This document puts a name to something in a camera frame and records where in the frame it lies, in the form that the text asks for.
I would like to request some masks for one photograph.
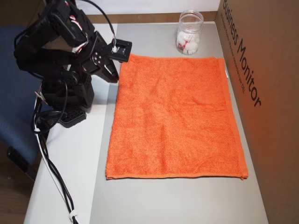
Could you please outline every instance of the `clear plastic jar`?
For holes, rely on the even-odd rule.
[[[201,13],[188,10],[182,12],[178,22],[177,49],[184,55],[193,55],[199,47],[204,17]]]

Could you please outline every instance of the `cable tie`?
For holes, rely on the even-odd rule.
[[[71,222],[73,222],[73,217],[76,217],[78,215],[76,210],[73,210],[70,212],[70,220]]]

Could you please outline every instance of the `chair seat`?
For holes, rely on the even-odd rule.
[[[30,123],[35,93],[41,80],[19,70],[14,57],[14,37],[24,28],[0,28],[0,140],[16,149],[32,164],[38,144]]]

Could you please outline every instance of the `wooden floor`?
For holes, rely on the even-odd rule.
[[[34,182],[7,158],[6,151],[0,143],[0,223],[22,224]]]

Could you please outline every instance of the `cardboard box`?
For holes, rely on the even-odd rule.
[[[299,223],[298,9],[221,0],[216,17],[270,224]]]

